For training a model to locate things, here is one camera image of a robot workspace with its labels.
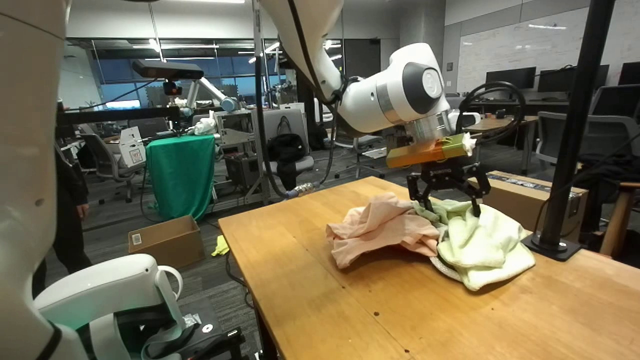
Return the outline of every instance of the wooden table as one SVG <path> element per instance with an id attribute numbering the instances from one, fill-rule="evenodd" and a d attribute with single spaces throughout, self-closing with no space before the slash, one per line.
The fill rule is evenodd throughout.
<path id="1" fill-rule="evenodd" d="M 404 249 L 338 270 L 326 224 L 383 192 L 408 198 L 368 177 L 220 219 L 267 359 L 640 359 L 640 270 L 586 250 L 477 293 Z"/>
<path id="2" fill-rule="evenodd" d="M 502 127 L 507 126 L 511 121 L 512 117 L 507 117 L 505 119 L 482 119 L 479 123 L 471 126 L 465 127 L 465 131 L 472 134 L 482 134 L 487 133 L 489 131 L 493 131 L 496 129 L 500 129 Z M 520 162 L 520 173 L 522 175 L 527 175 L 529 172 L 529 163 L 531 162 L 531 152 L 533 149 L 533 143 L 535 141 L 536 134 L 536 123 L 538 122 L 537 116 L 525 116 L 524 121 L 520 124 L 520 127 L 524 128 L 524 148 L 522 149 L 522 160 Z M 477 158 L 479 160 L 480 155 L 480 147 L 476 152 Z"/>

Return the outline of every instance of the black pole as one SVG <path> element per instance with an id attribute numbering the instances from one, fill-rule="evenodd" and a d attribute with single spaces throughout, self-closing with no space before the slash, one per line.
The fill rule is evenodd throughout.
<path id="1" fill-rule="evenodd" d="M 615 0 L 591 0 L 584 28 L 572 96 L 560 142 L 554 182 L 549 195 L 545 224 L 540 237 L 534 234 L 525 244 L 532 250 L 558 260 L 566 260 L 580 247 L 560 241 L 564 214 L 578 162 L 582 135 L 587 124 L 595 79 L 607 41 Z"/>

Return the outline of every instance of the pole base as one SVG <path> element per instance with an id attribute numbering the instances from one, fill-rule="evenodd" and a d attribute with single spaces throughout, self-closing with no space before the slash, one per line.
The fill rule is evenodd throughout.
<path id="1" fill-rule="evenodd" d="M 540 245 L 540 235 L 538 233 L 527 236 L 522 240 L 522 243 L 533 252 L 561 262 L 569 260 L 578 250 L 582 249 L 580 244 L 562 241 L 562 239 L 555 249 L 544 247 Z"/>

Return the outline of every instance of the person's leg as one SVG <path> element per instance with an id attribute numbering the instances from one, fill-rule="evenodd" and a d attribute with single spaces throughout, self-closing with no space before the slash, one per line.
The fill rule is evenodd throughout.
<path id="1" fill-rule="evenodd" d="M 68 194 L 58 196 L 58 221 L 53 249 L 70 274 L 92 265 L 84 253 L 80 216 Z"/>
<path id="2" fill-rule="evenodd" d="M 38 268 L 36 269 L 36 272 L 33 273 L 33 278 L 31 280 L 31 293 L 33 294 L 34 299 L 44 291 L 46 277 L 47 262 L 45 259 L 43 259 L 40 263 L 40 266 L 38 266 Z"/>

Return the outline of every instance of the whiteboard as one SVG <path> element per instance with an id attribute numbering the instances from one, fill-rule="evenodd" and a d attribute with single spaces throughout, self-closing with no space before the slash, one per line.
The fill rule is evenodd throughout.
<path id="1" fill-rule="evenodd" d="M 576 65 L 589 8 L 572 10 L 460 38 L 458 92 L 482 85 L 489 71 Z M 640 1 L 617 0 L 602 65 L 607 85 L 617 85 L 622 64 L 640 61 Z M 534 90 L 538 88 L 538 77 Z"/>

